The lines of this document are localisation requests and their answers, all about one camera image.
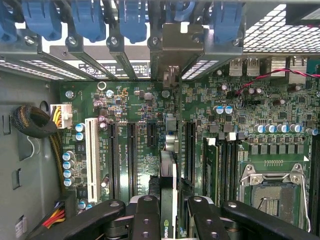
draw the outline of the motherboard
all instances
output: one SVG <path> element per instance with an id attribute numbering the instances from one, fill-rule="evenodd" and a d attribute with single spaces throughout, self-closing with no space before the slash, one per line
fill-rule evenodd
<path id="1" fill-rule="evenodd" d="M 316 67 L 308 62 L 307 72 Z M 291 86 L 264 78 L 235 96 L 252 77 L 218 73 L 176 88 L 143 80 L 61 83 L 61 103 L 72 105 L 72 128 L 62 130 L 66 186 L 77 192 L 79 213 L 108 199 L 128 204 L 151 194 L 165 150 L 195 195 L 217 206 L 239 200 L 310 227 L 318 79 Z"/>

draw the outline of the pci express slot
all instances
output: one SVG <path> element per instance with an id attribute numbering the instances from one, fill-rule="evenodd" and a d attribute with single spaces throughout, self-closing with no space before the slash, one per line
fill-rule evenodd
<path id="1" fill-rule="evenodd" d="M 98 119 L 87 118 L 84 123 L 88 201 L 97 203 L 101 195 Z"/>
<path id="2" fill-rule="evenodd" d="M 109 184 L 110 198 L 120 197 L 120 169 L 118 149 L 118 125 L 115 122 L 107 124 L 108 153 L 109 153 Z"/>
<path id="3" fill-rule="evenodd" d="M 185 123 L 185 174 L 192 184 L 195 184 L 196 167 L 196 123 Z"/>
<path id="4" fill-rule="evenodd" d="M 137 170 L 137 125 L 127 123 L 127 151 L 128 151 L 128 176 L 129 176 L 129 197 L 138 195 L 138 170 Z"/>
<path id="5" fill-rule="evenodd" d="M 147 146 L 157 146 L 157 124 L 155 122 L 147 122 L 146 124 Z"/>

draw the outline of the blue clip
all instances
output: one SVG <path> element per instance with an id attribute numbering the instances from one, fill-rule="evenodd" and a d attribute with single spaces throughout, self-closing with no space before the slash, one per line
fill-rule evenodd
<path id="1" fill-rule="evenodd" d="M 214 2 L 210 29 L 214 29 L 214 43 L 224 44 L 237 38 L 242 14 L 242 3 Z"/>
<path id="2" fill-rule="evenodd" d="M 120 33 L 135 44 L 147 39 L 146 26 L 146 1 L 139 2 L 133 0 L 119 1 Z"/>
<path id="3" fill-rule="evenodd" d="M 187 21 L 190 15 L 192 14 L 194 8 L 195 8 L 196 3 L 194 1 L 189 2 L 189 5 L 186 9 L 183 10 L 184 8 L 184 2 L 183 1 L 178 1 L 175 4 L 175 16 L 174 20 L 177 22 L 183 22 Z"/>
<path id="4" fill-rule="evenodd" d="M 12 14 L 0 0 L 0 42 L 14 43 L 17 41 L 17 29 Z"/>
<path id="5" fill-rule="evenodd" d="M 106 24 L 100 1 L 72 0 L 72 17 L 76 32 L 91 43 L 106 39 Z"/>
<path id="6" fill-rule="evenodd" d="M 28 28 L 47 41 L 61 39 L 62 25 L 53 1 L 22 0 L 22 10 Z"/>

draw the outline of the white pci slot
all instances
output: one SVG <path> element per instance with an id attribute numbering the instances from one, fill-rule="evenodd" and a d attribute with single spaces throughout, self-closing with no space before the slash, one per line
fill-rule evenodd
<path id="1" fill-rule="evenodd" d="M 96 203 L 101 194 L 98 119 L 87 118 L 84 123 L 88 202 Z"/>

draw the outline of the microchip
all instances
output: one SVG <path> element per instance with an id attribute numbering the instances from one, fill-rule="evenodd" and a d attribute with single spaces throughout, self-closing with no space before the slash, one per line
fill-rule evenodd
<path id="1" fill-rule="evenodd" d="M 304 145 L 300 144 L 296 146 L 296 153 L 297 154 L 303 154 L 304 153 Z"/>
<path id="2" fill-rule="evenodd" d="M 226 115 L 225 116 L 225 121 L 226 122 L 232 122 L 232 116 L 231 115 Z"/>
<path id="3" fill-rule="evenodd" d="M 276 146 L 276 145 L 270 145 L 270 146 L 269 146 L 269 154 L 270 154 L 270 155 L 275 155 L 275 154 L 277 154 L 277 146 Z"/>
<path id="4" fill-rule="evenodd" d="M 238 119 L 239 124 L 245 124 L 246 123 L 246 118 L 244 116 L 240 116 Z"/>
<path id="5" fill-rule="evenodd" d="M 281 112 L 279 113 L 279 118 L 280 118 L 280 119 L 286 119 L 286 118 L 287 118 L 287 113 L 286 113 L 285 111 L 281 111 Z"/>
<path id="6" fill-rule="evenodd" d="M 304 104 L 306 102 L 306 99 L 304 97 L 299 97 L 298 102 L 300 104 Z"/>
<path id="7" fill-rule="evenodd" d="M 224 133 L 231 133 L 233 131 L 234 131 L 234 126 L 232 124 L 223 125 L 223 132 Z"/>
<path id="8" fill-rule="evenodd" d="M 219 125 L 209 125 L 209 133 L 218 133 Z"/>
<path id="9" fill-rule="evenodd" d="M 258 146 L 251 146 L 251 155 L 258 154 Z"/>
<path id="10" fill-rule="evenodd" d="M 210 115 L 208 117 L 209 122 L 214 122 L 216 120 L 216 116 L 215 115 Z"/>
<path id="11" fill-rule="evenodd" d="M 86 186 L 78 186 L 76 188 L 76 198 L 77 199 L 87 199 L 88 198 L 88 188 Z"/>
<path id="12" fill-rule="evenodd" d="M 268 146 L 267 145 L 261 145 L 260 146 L 260 154 L 266 155 L 268 153 Z"/>
<path id="13" fill-rule="evenodd" d="M 279 145 L 279 154 L 286 154 L 286 145 Z"/>
<path id="14" fill-rule="evenodd" d="M 75 154 L 86 154 L 86 143 L 84 141 L 76 141 L 74 146 Z"/>
<path id="15" fill-rule="evenodd" d="M 288 145 L 288 154 L 295 154 L 296 146 Z"/>

